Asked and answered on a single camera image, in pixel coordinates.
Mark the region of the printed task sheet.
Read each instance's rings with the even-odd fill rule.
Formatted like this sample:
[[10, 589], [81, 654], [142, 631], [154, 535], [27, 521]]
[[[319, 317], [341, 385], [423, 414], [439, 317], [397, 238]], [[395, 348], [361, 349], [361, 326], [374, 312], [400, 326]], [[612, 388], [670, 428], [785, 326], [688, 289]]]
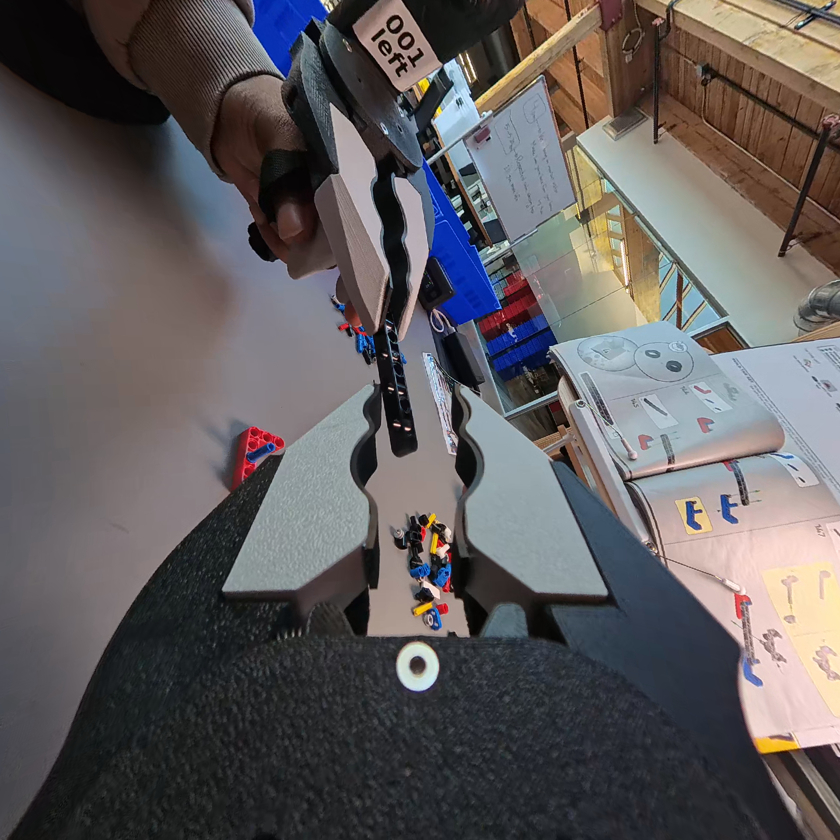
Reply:
[[777, 416], [787, 444], [838, 475], [838, 338], [772, 344], [711, 358]]

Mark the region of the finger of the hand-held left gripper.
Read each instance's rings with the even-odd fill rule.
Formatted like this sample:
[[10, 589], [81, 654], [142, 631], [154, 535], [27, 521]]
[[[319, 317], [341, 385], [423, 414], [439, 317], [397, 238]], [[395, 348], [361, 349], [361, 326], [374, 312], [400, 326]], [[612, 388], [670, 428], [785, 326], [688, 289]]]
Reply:
[[400, 224], [392, 262], [392, 320], [398, 340], [403, 341], [434, 241], [435, 217], [425, 174], [397, 176], [394, 194]]
[[397, 289], [396, 159], [377, 160], [354, 123], [330, 101], [322, 121], [331, 129], [334, 172], [315, 192], [315, 202], [346, 297], [367, 332], [385, 329]]

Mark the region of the lego sticker sheet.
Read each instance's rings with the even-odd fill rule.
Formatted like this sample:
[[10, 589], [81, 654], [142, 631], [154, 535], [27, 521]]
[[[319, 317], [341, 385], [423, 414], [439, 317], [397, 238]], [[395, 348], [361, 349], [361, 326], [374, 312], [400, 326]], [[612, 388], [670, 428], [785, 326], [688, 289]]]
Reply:
[[422, 359], [434, 404], [437, 408], [446, 449], [450, 455], [456, 456], [458, 436], [452, 419], [452, 405], [453, 387], [457, 382], [444, 370], [431, 353], [422, 353]]

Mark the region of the long black lego beam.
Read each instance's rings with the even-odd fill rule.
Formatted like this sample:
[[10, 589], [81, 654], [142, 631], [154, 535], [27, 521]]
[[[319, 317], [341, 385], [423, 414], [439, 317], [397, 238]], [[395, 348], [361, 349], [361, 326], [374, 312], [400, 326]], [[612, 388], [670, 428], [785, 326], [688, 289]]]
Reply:
[[391, 450], [395, 457], [402, 458], [417, 451], [417, 430], [406, 383], [405, 361], [391, 317], [385, 318], [373, 340]]

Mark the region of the small black box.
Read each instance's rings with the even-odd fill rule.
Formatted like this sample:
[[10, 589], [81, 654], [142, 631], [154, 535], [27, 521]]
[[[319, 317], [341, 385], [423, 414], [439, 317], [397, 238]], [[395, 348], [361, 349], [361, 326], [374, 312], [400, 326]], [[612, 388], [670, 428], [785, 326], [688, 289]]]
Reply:
[[423, 309], [432, 310], [448, 302], [455, 295], [454, 286], [440, 261], [430, 256], [418, 292], [418, 300]]

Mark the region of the red angled lego beam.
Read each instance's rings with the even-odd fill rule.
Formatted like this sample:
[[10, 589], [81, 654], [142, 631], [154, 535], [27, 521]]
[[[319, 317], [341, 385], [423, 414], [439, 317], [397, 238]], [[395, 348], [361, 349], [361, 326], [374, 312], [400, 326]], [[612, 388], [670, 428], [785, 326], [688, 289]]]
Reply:
[[276, 451], [270, 455], [280, 454], [285, 448], [285, 440], [282, 437], [269, 433], [256, 426], [247, 427], [239, 434], [235, 446], [234, 464], [229, 483], [229, 489], [231, 491], [236, 490], [244, 480], [256, 471], [259, 463], [261, 463], [261, 461], [266, 457], [270, 456], [268, 455], [261, 458], [256, 463], [251, 464], [247, 461], [246, 454], [249, 451], [268, 443], [269, 441], [276, 444]]

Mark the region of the pile of mixed lego pieces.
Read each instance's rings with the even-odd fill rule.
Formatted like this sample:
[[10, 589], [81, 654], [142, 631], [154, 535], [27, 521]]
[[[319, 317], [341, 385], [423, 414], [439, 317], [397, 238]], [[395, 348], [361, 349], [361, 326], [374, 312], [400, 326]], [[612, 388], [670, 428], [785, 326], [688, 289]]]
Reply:
[[455, 535], [433, 512], [412, 513], [392, 531], [394, 546], [405, 554], [412, 581], [412, 615], [434, 633], [443, 629], [449, 612], [445, 595], [452, 591]]

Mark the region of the stacks of red blue bins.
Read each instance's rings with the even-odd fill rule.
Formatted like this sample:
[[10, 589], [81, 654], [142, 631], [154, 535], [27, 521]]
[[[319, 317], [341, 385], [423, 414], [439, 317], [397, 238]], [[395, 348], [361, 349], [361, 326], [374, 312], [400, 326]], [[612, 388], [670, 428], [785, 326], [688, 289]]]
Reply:
[[553, 331], [528, 280], [519, 269], [491, 278], [500, 309], [477, 322], [492, 370], [504, 382], [546, 365]]

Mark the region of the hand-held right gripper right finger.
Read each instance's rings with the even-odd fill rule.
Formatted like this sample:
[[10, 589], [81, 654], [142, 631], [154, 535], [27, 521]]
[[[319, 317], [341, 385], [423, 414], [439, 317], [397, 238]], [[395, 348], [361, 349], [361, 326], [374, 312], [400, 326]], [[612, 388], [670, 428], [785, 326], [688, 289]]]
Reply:
[[453, 390], [458, 439], [453, 587], [471, 636], [495, 607], [541, 626], [556, 605], [600, 606], [609, 595], [554, 462], [465, 385]]

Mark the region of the flat black box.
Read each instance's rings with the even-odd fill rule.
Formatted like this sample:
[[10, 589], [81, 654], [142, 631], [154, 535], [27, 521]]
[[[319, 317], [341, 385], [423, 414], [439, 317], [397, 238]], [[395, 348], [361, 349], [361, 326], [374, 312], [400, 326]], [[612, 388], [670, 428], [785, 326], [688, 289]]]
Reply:
[[480, 393], [480, 386], [485, 383], [486, 377], [467, 337], [457, 331], [449, 332], [442, 338], [442, 346], [452, 378], [473, 392]]

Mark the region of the lego instruction booklet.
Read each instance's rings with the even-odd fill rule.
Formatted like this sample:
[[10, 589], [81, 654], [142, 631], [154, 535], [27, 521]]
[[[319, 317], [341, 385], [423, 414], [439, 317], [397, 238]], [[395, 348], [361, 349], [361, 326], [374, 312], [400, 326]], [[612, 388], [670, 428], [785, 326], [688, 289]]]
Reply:
[[740, 648], [759, 751], [838, 748], [838, 475], [787, 444], [779, 419], [668, 322], [556, 344], [551, 361], [598, 420], [654, 555]]

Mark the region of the whiteboard on stand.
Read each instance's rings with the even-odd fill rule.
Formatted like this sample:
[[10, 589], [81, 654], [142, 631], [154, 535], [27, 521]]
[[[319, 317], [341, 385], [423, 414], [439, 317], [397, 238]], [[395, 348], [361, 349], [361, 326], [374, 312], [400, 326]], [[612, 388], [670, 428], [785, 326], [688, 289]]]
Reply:
[[464, 139], [512, 244], [574, 204], [556, 123], [548, 85], [539, 76]]

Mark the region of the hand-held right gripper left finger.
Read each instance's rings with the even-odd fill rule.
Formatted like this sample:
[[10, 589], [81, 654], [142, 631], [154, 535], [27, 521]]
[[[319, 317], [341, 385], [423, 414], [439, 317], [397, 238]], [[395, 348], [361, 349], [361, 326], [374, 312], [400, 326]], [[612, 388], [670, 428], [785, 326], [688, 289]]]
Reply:
[[381, 387], [368, 384], [286, 449], [224, 582], [227, 599], [285, 602], [305, 617], [377, 588], [379, 512], [367, 484], [381, 424]]

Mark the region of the silver air duct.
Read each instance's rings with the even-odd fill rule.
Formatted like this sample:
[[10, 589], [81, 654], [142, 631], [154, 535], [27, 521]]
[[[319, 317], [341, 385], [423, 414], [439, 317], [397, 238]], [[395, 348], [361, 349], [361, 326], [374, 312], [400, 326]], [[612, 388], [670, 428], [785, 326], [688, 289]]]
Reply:
[[839, 279], [815, 287], [800, 302], [794, 325], [800, 334], [811, 335], [839, 323]]

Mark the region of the pile of blue lego pins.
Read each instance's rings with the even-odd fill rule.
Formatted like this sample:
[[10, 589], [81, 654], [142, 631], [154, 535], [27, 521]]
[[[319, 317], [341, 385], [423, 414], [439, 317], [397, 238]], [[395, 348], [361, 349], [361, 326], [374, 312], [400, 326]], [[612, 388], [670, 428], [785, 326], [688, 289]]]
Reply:
[[[336, 312], [344, 315], [345, 305], [337, 299], [335, 295], [330, 297], [331, 304]], [[368, 335], [362, 328], [353, 327], [346, 319], [338, 324], [337, 329], [352, 339], [353, 346], [356, 353], [364, 360], [367, 365], [376, 363], [375, 342], [372, 336]], [[400, 351], [397, 360], [402, 364], [406, 363], [405, 355]]]

